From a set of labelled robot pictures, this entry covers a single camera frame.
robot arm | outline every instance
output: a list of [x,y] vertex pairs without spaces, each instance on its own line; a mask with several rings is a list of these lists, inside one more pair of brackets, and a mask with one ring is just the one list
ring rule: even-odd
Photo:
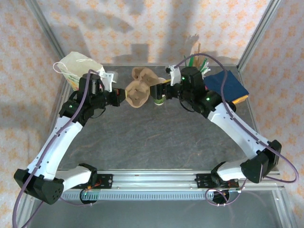
[[[202,114],[228,134],[247,156],[247,159],[220,163],[211,172],[212,180],[217,185],[241,178],[259,183],[278,163],[278,156],[262,144],[270,146],[277,152],[281,151],[281,144],[276,140],[270,142],[255,132],[237,116],[235,105],[227,102],[228,109],[232,113],[232,116],[229,115],[221,96],[205,89],[201,72],[197,68],[186,67],[180,71],[179,68],[170,66],[166,72],[170,73],[171,81],[151,86],[150,94],[153,98],[161,99],[162,95],[166,95],[167,99],[178,98],[180,101],[188,102],[195,112]],[[244,128],[258,140],[248,134]]]
[[[84,183],[94,185],[96,183],[97,169],[87,164],[79,164],[74,169],[61,172],[60,175],[56,175],[56,172],[71,142],[84,127],[88,119],[93,116],[94,110],[105,110],[107,105],[120,106],[120,103],[125,99],[125,92],[122,89],[112,89],[111,86],[107,86],[107,90],[105,90],[105,85],[101,81],[100,76],[96,74],[91,74],[87,94],[84,94],[86,78],[87,74],[83,75],[79,81],[79,90],[75,91],[69,100],[63,104],[56,126],[40,153],[28,165],[26,170],[18,169],[14,175],[14,179],[22,187],[30,174],[33,173],[34,175],[27,185],[25,192],[48,204],[55,203],[64,191],[76,185]],[[71,120],[84,96],[85,102],[80,112],[69,126],[58,135],[58,130]],[[38,166],[37,162],[54,136],[55,140]]]

green cup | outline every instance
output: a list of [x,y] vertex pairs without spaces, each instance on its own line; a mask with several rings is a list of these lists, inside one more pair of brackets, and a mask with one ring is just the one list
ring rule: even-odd
[[[159,79],[160,83],[163,83],[164,81],[166,81],[166,79],[164,79],[162,77],[159,77],[158,79]],[[166,100],[166,96],[162,95],[162,99],[160,99],[160,100],[154,99],[154,104],[156,104],[156,105],[162,105],[165,100]]]

navy notebook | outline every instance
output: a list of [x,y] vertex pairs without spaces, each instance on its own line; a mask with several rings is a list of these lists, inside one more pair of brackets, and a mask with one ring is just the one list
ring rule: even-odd
[[[234,101],[240,97],[248,95],[248,91],[240,84],[233,73],[227,71],[228,77],[224,85],[224,97],[226,101]],[[204,83],[208,90],[213,90],[220,94],[220,87],[224,78],[224,71],[204,78]]]

white paper bag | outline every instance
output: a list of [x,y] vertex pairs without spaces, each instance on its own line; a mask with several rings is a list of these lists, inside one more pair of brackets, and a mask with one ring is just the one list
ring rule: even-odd
[[89,69],[105,72],[103,65],[75,51],[72,51],[70,54],[65,56],[62,60],[60,60],[60,62],[65,64],[66,67],[61,63],[58,63],[57,67],[63,73],[64,77],[74,91],[78,90],[79,79],[82,77],[82,75],[86,74]]

orange floral pattern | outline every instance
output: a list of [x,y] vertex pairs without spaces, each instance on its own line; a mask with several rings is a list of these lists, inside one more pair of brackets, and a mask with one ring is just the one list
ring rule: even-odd
[[222,63],[237,64],[270,0],[38,2],[65,53],[137,65],[178,63],[198,43]]
[[0,221],[11,228],[20,190],[13,175],[48,137],[62,76],[52,69],[58,59],[25,1],[4,1],[0,9]]
[[[304,224],[304,4],[282,1],[276,17],[242,73],[257,125],[270,140],[282,144],[282,154],[298,169],[300,180],[285,187],[298,225]],[[280,160],[284,179],[293,179],[290,167]]]

